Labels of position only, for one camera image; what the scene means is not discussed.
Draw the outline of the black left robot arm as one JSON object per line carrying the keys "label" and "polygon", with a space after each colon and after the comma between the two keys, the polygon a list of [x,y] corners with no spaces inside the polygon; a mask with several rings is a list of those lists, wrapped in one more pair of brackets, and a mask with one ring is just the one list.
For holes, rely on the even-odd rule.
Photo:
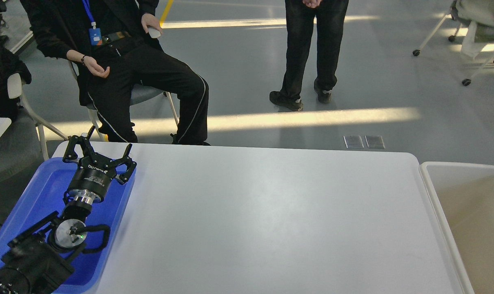
{"label": "black left robot arm", "polygon": [[79,294],[100,277],[131,194],[137,163],[72,136],[37,170],[0,230],[0,294]]}

